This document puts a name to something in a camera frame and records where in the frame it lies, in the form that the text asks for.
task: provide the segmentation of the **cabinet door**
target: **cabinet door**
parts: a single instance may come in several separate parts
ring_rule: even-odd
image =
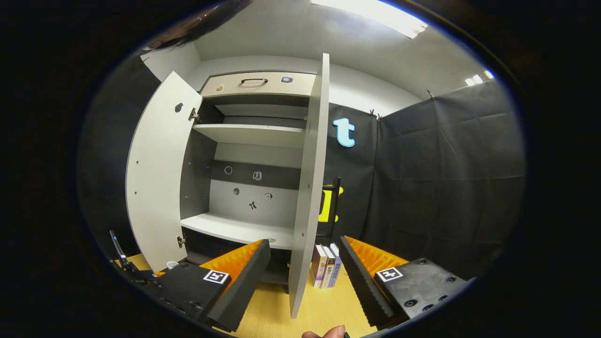
[[[317,232],[319,204],[322,199],[323,168],[326,162],[329,83],[330,55],[323,54],[322,65],[317,71],[309,98],[305,143],[300,166],[299,195],[292,239],[290,275],[288,276],[292,318],[296,318],[301,307]]]
[[[133,135],[126,172],[129,222],[138,247],[154,271],[186,257],[177,237],[180,179],[186,143],[194,120],[192,108],[202,97],[172,72],[148,102]]]

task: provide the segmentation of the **black curtain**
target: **black curtain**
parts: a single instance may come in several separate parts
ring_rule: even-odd
[[[355,145],[350,148],[338,143],[334,120],[339,118],[348,118],[349,123],[355,125],[355,130],[350,131],[350,138],[355,140]],[[341,235],[354,238],[361,236],[370,199],[376,140],[377,120],[374,117],[357,109],[329,104],[323,184],[332,184],[334,178],[340,176],[343,187],[343,193],[338,199],[338,221],[335,223],[332,241]],[[329,227],[327,223],[318,223],[317,233],[327,234]],[[319,238],[316,242],[329,244],[326,243],[327,240]]]
[[[525,154],[495,81],[383,117],[362,240],[462,278],[481,275],[517,220]]]

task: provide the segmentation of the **drawer handle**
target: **drawer handle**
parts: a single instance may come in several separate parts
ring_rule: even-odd
[[[244,82],[251,81],[251,80],[261,80],[264,83],[267,83],[267,79],[244,79],[244,80],[240,81],[240,83],[243,84]]]

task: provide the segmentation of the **finger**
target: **finger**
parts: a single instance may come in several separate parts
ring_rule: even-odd
[[[302,338],[321,338],[313,331],[307,331],[302,334]]]
[[[323,338],[344,338],[345,332],[346,332],[346,328],[344,327],[344,325],[340,325],[340,326],[331,328],[328,332],[326,332],[326,334],[323,335]]]

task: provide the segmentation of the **white wall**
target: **white wall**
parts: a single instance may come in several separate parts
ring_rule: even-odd
[[[150,71],[163,82],[175,71],[188,81],[188,75],[200,65],[200,57],[193,43],[173,49],[158,50],[140,56]]]
[[[316,72],[319,62],[304,58],[245,56],[202,61],[182,77],[200,90],[210,75],[249,70],[292,70]],[[422,101],[413,94],[374,76],[350,68],[330,65],[330,102],[382,116]]]

